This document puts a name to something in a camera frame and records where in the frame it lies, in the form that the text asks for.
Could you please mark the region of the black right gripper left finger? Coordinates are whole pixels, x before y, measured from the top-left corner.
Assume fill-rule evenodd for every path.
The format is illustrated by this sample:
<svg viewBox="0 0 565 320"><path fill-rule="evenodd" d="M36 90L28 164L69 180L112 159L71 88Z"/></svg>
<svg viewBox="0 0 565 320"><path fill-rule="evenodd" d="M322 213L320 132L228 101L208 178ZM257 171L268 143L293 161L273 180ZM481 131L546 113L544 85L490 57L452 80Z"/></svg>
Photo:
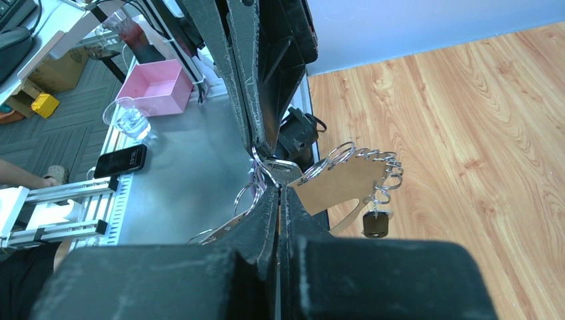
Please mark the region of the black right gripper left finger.
<svg viewBox="0 0 565 320"><path fill-rule="evenodd" d="M269 187L206 245L85 247L47 281L32 319L274 319L277 209Z"/></svg>

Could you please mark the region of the silver key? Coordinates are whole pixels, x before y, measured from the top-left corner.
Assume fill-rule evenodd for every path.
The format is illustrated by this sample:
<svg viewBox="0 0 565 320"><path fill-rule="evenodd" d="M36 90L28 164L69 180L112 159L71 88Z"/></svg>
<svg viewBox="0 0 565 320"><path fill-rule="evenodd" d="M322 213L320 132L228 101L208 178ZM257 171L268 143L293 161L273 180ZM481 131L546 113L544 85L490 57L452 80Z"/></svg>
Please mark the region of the silver key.
<svg viewBox="0 0 565 320"><path fill-rule="evenodd" d="M267 159L265 166L280 185L288 185L302 176L300 167L292 161Z"/></svg>

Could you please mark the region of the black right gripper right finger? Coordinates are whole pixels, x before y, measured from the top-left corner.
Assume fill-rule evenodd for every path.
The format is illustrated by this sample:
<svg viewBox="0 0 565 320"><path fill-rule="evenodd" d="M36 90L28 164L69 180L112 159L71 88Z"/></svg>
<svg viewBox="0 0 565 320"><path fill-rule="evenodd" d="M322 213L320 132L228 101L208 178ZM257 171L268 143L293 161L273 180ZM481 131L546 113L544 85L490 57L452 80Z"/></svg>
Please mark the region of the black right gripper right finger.
<svg viewBox="0 0 565 320"><path fill-rule="evenodd" d="M444 241L335 237L281 191L283 319L496 319L480 270Z"/></svg>

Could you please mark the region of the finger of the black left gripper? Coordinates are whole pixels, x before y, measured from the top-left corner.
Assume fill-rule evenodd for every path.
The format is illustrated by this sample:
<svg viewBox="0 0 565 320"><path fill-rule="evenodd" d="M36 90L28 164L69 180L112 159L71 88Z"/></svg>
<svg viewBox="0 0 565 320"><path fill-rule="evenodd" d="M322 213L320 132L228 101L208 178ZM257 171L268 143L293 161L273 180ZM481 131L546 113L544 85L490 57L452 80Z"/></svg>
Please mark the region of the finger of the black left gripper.
<svg viewBox="0 0 565 320"><path fill-rule="evenodd" d="M259 2L183 1L230 97L245 149L265 152L259 95Z"/></svg>
<svg viewBox="0 0 565 320"><path fill-rule="evenodd" d="M318 58L318 40L307 1L259 1L259 111L256 148L274 155L284 112L306 65Z"/></svg>

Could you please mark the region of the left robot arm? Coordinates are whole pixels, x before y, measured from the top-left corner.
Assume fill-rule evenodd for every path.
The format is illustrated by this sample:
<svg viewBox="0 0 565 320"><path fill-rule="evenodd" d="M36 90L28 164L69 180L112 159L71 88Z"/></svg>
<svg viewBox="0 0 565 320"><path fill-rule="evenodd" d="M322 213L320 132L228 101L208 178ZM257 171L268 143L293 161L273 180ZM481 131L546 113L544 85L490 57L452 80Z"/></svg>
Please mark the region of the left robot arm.
<svg viewBox="0 0 565 320"><path fill-rule="evenodd" d="M185 1L230 97L245 149L312 165L313 116L292 98L318 58L306 1Z"/></svg>

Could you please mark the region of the metal key holder plate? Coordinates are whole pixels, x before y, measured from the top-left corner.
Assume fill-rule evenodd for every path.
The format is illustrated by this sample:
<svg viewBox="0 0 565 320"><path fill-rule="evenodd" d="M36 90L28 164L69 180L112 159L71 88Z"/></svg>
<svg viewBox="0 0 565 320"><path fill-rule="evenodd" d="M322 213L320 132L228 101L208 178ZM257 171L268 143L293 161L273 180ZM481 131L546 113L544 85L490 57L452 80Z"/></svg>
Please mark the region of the metal key holder plate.
<svg viewBox="0 0 565 320"><path fill-rule="evenodd" d="M359 149L348 141L286 186L294 189L302 207L312 216L358 200L358 205L329 229L331 235L337 236L355 222L370 202L390 203L389 192L402 185L403 173L395 152Z"/></svg>

